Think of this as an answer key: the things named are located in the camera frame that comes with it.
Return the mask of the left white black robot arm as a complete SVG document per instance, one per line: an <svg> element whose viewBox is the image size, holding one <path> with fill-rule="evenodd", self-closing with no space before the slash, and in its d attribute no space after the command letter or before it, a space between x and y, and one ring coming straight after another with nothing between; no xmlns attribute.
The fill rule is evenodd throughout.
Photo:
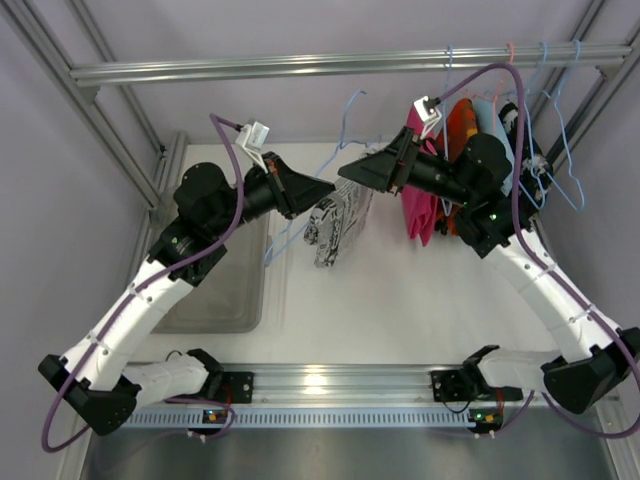
<svg viewBox="0 0 640 480"><path fill-rule="evenodd" d="M137 410L174 397L213 400L224 369L200 348L159 363L133 366L131 356L158 323L222 260L237 227L273 211L288 220L311 209L333 183L292 170L264 154L230 184L210 162L189 168L173 195L176 218L160 233L118 302L74 347L50 354L40 374L88 429L106 436Z"/></svg>

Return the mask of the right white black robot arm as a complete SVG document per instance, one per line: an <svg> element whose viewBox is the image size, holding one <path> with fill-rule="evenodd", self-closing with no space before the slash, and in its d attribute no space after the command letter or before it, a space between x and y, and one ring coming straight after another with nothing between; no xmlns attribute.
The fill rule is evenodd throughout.
<svg viewBox="0 0 640 480"><path fill-rule="evenodd" d="M404 127L389 145L338 174L378 192L413 187L459 206L459 237L512 285L553 337L554 351L489 345L470 355L459 375L472 397L497 388L533 390L581 414L636 369L639 330L621 329L552 264L528 216L512 212L502 191L511 170L503 143L490 134L472 136L448 162L424 152L413 129Z"/></svg>

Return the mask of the black white newsprint trousers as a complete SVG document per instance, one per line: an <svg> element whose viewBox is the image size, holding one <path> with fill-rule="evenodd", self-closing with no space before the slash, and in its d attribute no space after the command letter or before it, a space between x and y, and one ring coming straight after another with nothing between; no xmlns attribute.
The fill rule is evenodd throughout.
<svg viewBox="0 0 640 480"><path fill-rule="evenodd" d="M335 190L312 209L304 241L316 247L314 266L332 267L364 230L373 190L339 178Z"/></svg>

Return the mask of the light blue wire hanger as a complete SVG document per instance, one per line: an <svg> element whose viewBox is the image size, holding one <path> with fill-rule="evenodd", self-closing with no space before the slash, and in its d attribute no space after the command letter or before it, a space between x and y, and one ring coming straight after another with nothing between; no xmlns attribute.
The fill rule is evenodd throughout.
<svg viewBox="0 0 640 480"><path fill-rule="evenodd" d="M315 170L313 177L315 179L319 179L323 171L337 158L338 154L351 145L358 145L365 148L372 147L375 144L381 142L381 136L378 135L373 139L347 139L347 126L348 126L348 118L349 114L353 108L353 104L357 101L359 97L365 96L367 92L365 90L357 90L353 93L351 98L346 103L342 116L341 116L341 124L340 131L338 136L338 141L335 143L334 149L332 153L324 160L324 162ZM294 221L290 220L286 226L277 233L275 239L271 241L271 244L266 248L264 253L264 265L269 267L272 265L278 257L280 257L289 246L294 243L297 238L304 232L306 227L308 226L309 221L305 221L300 224L299 228L292 233L292 226L294 225Z"/></svg>

